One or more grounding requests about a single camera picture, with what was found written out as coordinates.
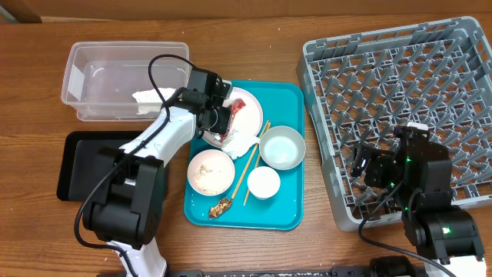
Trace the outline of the red snack wrapper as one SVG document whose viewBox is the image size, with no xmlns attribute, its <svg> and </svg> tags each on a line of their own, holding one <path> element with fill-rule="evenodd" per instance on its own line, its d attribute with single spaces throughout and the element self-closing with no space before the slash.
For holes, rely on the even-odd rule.
<svg viewBox="0 0 492 277">
<path fill-rule="evenodd" d="M 236 98 L 230 105 L 231 110 L 230 121 L 228 125 L 228 130 L 231 132 L 233 130 L 234 119 L 239 111 L 241 111 L 246 106 L 245 102 L 241 98 Z"/>
</svg>

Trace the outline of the grey bowl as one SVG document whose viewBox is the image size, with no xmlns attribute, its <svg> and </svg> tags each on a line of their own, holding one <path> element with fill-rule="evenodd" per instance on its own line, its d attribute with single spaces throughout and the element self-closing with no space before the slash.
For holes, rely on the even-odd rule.
<svg viewBox="0 0 492 277">
<path fill-rule="evenodd" d="M 277 170 L 290 170 L 300 165 L 305 157 L 304 137 L 294 128 L 275 126 L 260 140 L 260 153 L 264 162 Z"/>
</svg>

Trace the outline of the pink bowl with rice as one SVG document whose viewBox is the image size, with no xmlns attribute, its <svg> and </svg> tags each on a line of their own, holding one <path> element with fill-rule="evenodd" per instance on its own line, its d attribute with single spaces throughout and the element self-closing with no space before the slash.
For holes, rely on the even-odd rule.
<svg viewBox="0 0 492 277">
<path fill-rule="evenodd" d="M 188 183 L 201 195 L 216 196 L 226 192 L 231 187 L 234 177 L 233 161 L 220 150 L 208 149 L 199 152 L 188 165 Z"/>
</svg>

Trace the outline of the small white cup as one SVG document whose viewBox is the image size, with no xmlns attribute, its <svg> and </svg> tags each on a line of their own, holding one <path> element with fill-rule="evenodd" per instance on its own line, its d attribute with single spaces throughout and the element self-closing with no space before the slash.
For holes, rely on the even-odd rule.
<svg viewBox="0 0 492 277">
<path fill-rule="evenodd" d="M 265 200 L 273 197 L 280 187 L 281 178 L 270 167 L 257 167 L 248 176 L 248 189 L 257 199 Z"/>
</svg>

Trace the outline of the white napkin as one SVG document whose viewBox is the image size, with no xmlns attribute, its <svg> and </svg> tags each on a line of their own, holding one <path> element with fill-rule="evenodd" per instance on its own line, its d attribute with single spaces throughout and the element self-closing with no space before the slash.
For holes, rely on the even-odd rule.
<svg viewBox="0 0 492 277">
<path fill-rule="evenodd" d="M 249 135 L 246 132 L 234 130 L 222 142 L 221 151 L 228 155 L 232 160 L 245 155 L 251 146 L 260 142 L 255 135 Z"/>
</svg>

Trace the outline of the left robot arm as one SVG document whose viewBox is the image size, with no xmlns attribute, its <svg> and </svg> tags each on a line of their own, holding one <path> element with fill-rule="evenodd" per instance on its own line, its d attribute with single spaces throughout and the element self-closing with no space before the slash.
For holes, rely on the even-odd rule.
<svg viewBox="0 0 492 277">
<path fill-rule="evenodd" d="M 168 264 L 155 240 L 165 198 L 165 167 L 185 143 L 206 131 L 226 133 L 223 105 L 232 84 L 220 77 L 191 78 L 164 99 L 155 121 L 119 149 L 101 149 L 96 186 L 74 222 L 78 243 L 117 253 L 127 276 L 165 276 Z"/>
</svg>

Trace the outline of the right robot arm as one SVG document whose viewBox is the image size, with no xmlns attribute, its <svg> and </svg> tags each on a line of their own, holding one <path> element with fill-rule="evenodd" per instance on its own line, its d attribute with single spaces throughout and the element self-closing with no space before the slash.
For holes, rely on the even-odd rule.
<svg viewBox="0 0 492 277">
<path fill-rule="evenodd" d="M 393 199 L 415 252 L 376 242 L 357 233 L 364 242 L 391 250 L 392 256 L 372 259 L 366 276 L 485 276 L 484 246 L 473 217 L 453 205 L 450 186 L 452 162 L 447 148 L 431 141 L 424 124 L 409 122 L 393 130 L 394 151 L 365 142 L 354 147 L 351 176 L 370 187 L 385 189 L 382 200 Z"/>
</svg>

